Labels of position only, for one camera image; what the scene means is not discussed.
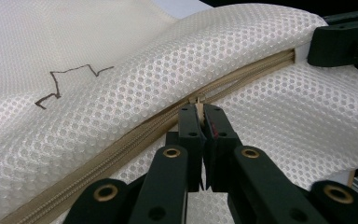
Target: hand-drawn line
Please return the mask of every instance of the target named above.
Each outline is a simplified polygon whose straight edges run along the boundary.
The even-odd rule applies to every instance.
[[[66,71],[64,71],[64,72],[55,72],[55,71],[54,71],[54,72],[50,72],[51,76],[53,77],[54,84],[55,84],[55,87],[56,87],[57,92],[56,92],[56,93],[51,93],[51,94],[49,94],[49,95],[47,95],[47,96],[45,96],[45,97],[40,98],[38,101],[35,102],[35,104],[36,104],[37,106],[41,107],[42,109],[46,109],[44,106],[41,105],[42,102],[44,102],[45,100],[47,100],[47,99],[50,98],[51,96],[55,96],[56,99],[60,99],[60,98],[61,98],[60,88],[59,88],[59,86],[58,86],[58,81],[57,81],[57,78],[55,77],[55,74],[67,73],[67,72],[74,71],[74,70],[76,70],[76,69],[80,69],[80,68],[83,68],[83,67],[88,67],[89,70],[92,72],[92,74],[94,74],[94,76],[96,76],[96,77],[98,77],[101,72],[103,72],[103,71],[105,71],[105,70],[107,70],[107,69],[114,68],[114,66],[110,66],[110,67],[104,68],[104,69],[102,69],[102,70],[100,70],[99,72],[96,73],[96,72],[92,69],[91,65],[86,64],[86,65],[82,65],[82,66],[77,67],[77,68],[68,69],[68,70],[66,70]]]

